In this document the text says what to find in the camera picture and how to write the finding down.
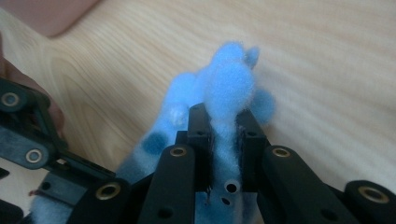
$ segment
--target light wood table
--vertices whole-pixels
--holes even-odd
[[[69,31],[37,34],[0,10],[6,57],[65,113],[73,152],[115,170],[155,120],[170,80],[228,40],[258,46],[276,99],[264,128],[326,183],[396,192],[396,2],[103,1]],[[25,211],[45,172],[0,160],[0,198]]]

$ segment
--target plush fabric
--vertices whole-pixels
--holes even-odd
[[[191,106],[205,103],[215,135],[213,175],[209,200],[196,193],[195,223],[252,223],[258,213],[256,195],[242,193],[236,148],[236,115],[249,108],[264,124],[274,113],[272,96],[257,89],[252,69],[257,48],[244,50],[238,42],[223,45],[211,63],[197,73],[174,78],[152,128],[143,136],[117,171],[131,184],[154,172],[164,148],[173,145],[177,131],[186,131]],[[236,186],[235,192],[226,189]],[[67,205],[37,197],[32,207],[36,223],[63,223],[71,212]]]

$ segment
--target person's hand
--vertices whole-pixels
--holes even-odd
[[[50,95],[41,88],[34,80],[23,74],[18,68],[16,68],[12,63],[3,57],[2,49],[2,36],[0,34],[0,77],[6,78],[10,81],[19,83],[23,86],[30,87],[37,91],[41,91],[46,94],[50,99],[49,115],[51,116],[56,131],[59,136],[62,137],[62,129],[64,127],[64,113],[60,107],[55,103],[55,101],[50,97]]]

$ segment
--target wooden surface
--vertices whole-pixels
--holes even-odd
[[[0,10],[6,57],[65,113],[72,151],[116,169],[155,120],[172,77],[225,41],[258,46],[255,73],[276,99],[264,128],[342,189],[368,179],[396,192],[396,2],[103,1],[68,32],[41,36]],[[44,172],[0,181],[26,211]]]

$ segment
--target stuffed animal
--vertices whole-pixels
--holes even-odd
[[[120,166],[117,177],[134,184],[154,172],[162,150],[175,143],[177,131],[187,130],[190,107],[204,103],[215,135],[213,183],[209,199],[205,192],[196,193],[195,223],[253,223],[258,214],[256,194],[241,190],[235,118],[249,108],[264,124],[274,113],[273,97],[257,88],[252,74],[258,58],[257,48],[244,50],[240,43],[230,42],[207,67],[175,77],[157,120]],[[230,184],[233,190],[226,188]],[[65,223],[71,211],[66,204],[38,196],[32,217],[40,224]]]

